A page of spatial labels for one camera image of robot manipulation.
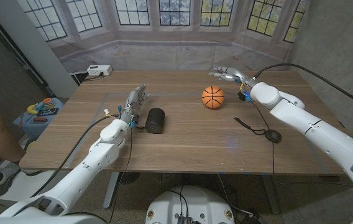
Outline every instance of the wooden table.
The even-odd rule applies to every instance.
[[[277,121],[257,104],[271,129],[283,136],[274,144],[241,126],[238,117],[254,129],[265,128],[255,107],[237,97],[239,85],[207,76],[208,71],[113,71],[110,77],[84,82],[61,112],[29,149],[20,162],[28,169],[58,168],[78,138],[94,120],[104,116],[103,109],[118,114],[130,91],[146,83],[152,96],[140,112],[143,126],[148,112],[159,107],[165,112],[163,134],[144,129],[132,132],[132,156],[128,171],[191,172],[227,174],[343,174],[332,160],[305,138]],[[263,72],[260,81],[300,98],[306,110],[344,130],[331,111],[296,72]],[[225,100],[220,109],[204,106],[201,93],[207,86],[223,89]],[[99,123],[86,135],[81,147],[64,168],[73,168],[88,154],[99,132],[111,122]],[[130,139],[119,158],[107,169],[124,170]]]

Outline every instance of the table leg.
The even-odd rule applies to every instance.
[[[273,185],[271,175],[261,175],[262,183],[265,187],[266,197],[268,198],[270,211],[277,215],[280,213],[280,207],[276,196],[275,186]]]
[[[103,207],[109,209],[112,205],[113,196],[116,193],[117,186],[120,184],[119,181],[120,172],[112,172],[109,180],[108,190],[104,196]]]

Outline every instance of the black cylinder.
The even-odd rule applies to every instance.
[[[164,126],[164,110],[152,108],[147,115],[145,129],[148,133],[161,134]]]

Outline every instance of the floor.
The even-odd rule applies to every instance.
[[[103,197],[108,186],[110,172],[101,172],[77,201],[72,212],[91,212],[109,220],[112,207],[102,208]],[[241,209],[254,209],[267,223],[351,223],[353,222],[353,189],[335,185],[320,184],[279,184],[290,182],[321,182],[319,177],[275,176],[273,181],[277,190],[282,213],[270,213],[264,187],[258,175],[222,175],[225,185],[237,191]],[[199,185],[215,192],[216,175],[210,174],[162,174],[141,173],[131,184],[121,185],[112,223],[144,223],[150,203],[164,190],[186,184]],[[341,177],[339,183],[350,183]],[[235,203],[235,195],[229,200]],[[0,205],[0,213],[6,209]]]

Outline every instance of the backdrop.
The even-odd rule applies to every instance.
[[[288,58],[308,0],[17,0],[69,73],[258,70]]]

